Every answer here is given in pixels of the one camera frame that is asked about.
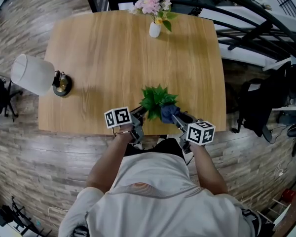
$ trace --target white lampshade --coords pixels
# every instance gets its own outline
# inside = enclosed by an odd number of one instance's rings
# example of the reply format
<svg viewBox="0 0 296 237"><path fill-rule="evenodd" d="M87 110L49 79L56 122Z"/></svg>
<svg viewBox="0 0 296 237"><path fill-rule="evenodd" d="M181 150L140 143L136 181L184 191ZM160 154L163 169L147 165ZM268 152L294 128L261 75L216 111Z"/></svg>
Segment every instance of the white lampshade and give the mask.
<svg viewBox="0 0 296 237"><path fill-rule="evenodd" d="M13 83L40 96L48 92L54 77L53 64L25 54L16 58L11 70Z"/></svg>

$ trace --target white shirt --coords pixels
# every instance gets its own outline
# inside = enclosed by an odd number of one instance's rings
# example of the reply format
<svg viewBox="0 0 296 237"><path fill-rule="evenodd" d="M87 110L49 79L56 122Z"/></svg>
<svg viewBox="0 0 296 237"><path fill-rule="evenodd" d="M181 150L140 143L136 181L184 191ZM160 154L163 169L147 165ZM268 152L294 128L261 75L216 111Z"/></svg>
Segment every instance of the white shirt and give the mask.
<svg viewBox="0 0 296 237"><path fill-rule="evenodd" d="M194 185L182 158L144 153L125 157L111 190L82 190L59 237L87 226L90 237L252 237L233 197Z"/></svg>

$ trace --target blue cloth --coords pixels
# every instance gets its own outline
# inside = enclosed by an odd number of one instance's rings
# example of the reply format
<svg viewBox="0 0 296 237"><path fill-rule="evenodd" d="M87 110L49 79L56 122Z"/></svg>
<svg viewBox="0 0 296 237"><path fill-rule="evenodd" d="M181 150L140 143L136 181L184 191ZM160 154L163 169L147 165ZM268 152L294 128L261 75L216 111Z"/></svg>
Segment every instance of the blue cloth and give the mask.
<svg viewBox="0 0 296 237"><path fill-rule="evenodd" d="M172 115L178 115L180 108L175 105L164 105L161 107L161 121L165 124L174 124Z"/></svg>

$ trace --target black lamp base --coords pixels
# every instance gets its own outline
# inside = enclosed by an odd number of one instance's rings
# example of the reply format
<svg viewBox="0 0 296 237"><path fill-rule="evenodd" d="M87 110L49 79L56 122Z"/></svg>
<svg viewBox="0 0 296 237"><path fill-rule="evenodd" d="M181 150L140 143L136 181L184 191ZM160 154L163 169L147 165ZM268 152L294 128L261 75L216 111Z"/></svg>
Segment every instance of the black lamp base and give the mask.
<svg viewBox="0 0 296 237"><path fill-rule="evenodd" d="M62 73L60 75L59 86L58 87L56 85L53 86L54 93L57 96L64 97L68 95L72 86L73 86L73 81L71 80L70 76Z"/></svg>

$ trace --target wooden table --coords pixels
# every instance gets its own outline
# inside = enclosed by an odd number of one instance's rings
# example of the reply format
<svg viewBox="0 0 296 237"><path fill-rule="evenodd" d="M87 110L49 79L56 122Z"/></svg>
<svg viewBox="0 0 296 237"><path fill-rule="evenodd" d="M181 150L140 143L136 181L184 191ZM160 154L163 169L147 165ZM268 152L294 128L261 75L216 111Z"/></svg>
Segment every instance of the wooden table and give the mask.
<svg viewBox="0 0 296 237"><path fill-rule="evenodd" d="M39 129L72 133L112 134L104 112L139 106L141 89L168 87L177 105L208 120L216 131L226 128L222 60L214 24L180 14L172 33L162 27L158 38L148 34L151 18L110 11L68 18L55 24L45 60L74 81L70 94L58 97L52 88L39 97ZM160 120L146 121L146 135L179 133Z"/></svg>

